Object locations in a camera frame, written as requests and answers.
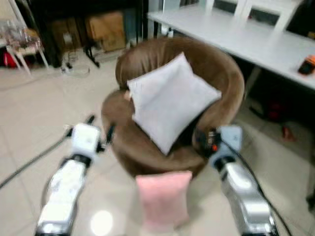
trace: brown armchair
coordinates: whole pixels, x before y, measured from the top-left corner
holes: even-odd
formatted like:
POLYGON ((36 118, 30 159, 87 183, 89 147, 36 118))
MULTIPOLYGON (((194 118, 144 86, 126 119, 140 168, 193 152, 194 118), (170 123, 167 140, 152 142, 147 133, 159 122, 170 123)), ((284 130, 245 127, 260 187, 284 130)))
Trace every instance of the brown armchair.
POLYGON ((244 93, 242 73, 234 60, 220 50, 190 38, 159 38, 139 44, 122 55, 116 65, 120 90, 110 94, 102 107, 105 132, 116 124, 113 151, 122 166, 133 176, 190 170, 195 176, 207 164, 198 154, 194 128, 207 132, 229 124, 238 111, 244 93), (165 157, 132 120, 132 102, 124 99, 126 82, 171 61, 181 52, 194 73, 222 92, 221 100, 211 105, 180 135, 165 157))

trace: cardboard box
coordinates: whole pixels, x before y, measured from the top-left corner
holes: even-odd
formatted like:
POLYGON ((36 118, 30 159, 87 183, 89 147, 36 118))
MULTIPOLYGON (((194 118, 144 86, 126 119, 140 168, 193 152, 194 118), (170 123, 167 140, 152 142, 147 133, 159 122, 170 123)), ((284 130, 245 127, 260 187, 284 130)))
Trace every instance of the cardboard box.
POLYGON ((50 27, 57 46, 62 53, 82 47, 74 18, 54 21, 50 27))
POLYGON ((101 42, 104 51, 122 49, 126 46, 124 20, 121 12, 93 16, 87 22, 88 35, 101 42))

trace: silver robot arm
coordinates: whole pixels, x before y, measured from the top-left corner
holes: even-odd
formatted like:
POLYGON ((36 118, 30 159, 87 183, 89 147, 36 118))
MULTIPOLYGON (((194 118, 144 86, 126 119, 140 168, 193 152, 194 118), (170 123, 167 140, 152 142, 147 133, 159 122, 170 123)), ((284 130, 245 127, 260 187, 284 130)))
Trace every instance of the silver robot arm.
MULTIPOLYGON (((222 126, 221 140, 239 151, 242 129, 222 126)), ((278 236, 271 208, 251 173, 238 161, 238 156, 223 142, 210 157, 210 164, 219 172, 222 191, 230 202, 238 231, 242 236, 278 236)))

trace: pink pillow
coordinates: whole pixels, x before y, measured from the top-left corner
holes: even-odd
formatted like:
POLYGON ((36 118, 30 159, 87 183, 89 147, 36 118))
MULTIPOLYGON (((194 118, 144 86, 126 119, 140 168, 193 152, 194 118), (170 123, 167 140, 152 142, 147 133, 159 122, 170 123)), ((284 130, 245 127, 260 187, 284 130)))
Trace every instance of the pink pillow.
POLYGON ((170 231, 188 220, 186 192, 190 180, 190 171, 136 177, 146 228, 170 231))

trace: white pillow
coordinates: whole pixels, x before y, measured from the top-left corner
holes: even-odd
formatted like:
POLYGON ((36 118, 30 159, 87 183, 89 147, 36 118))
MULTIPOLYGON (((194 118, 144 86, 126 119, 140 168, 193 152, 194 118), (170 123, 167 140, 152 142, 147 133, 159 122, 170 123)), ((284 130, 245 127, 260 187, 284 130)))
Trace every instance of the white pillow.
POLYGON ((191 71, 179 68, 132 119, 167 155, 189 123, 219 98, 220 91, 191 71))
POLYGON ((186 68, 192 72, 184 53, 180 53, 166 65, 127 82, 135 113, 151 101, 167 80, 177 73, 178 68, 186 68))

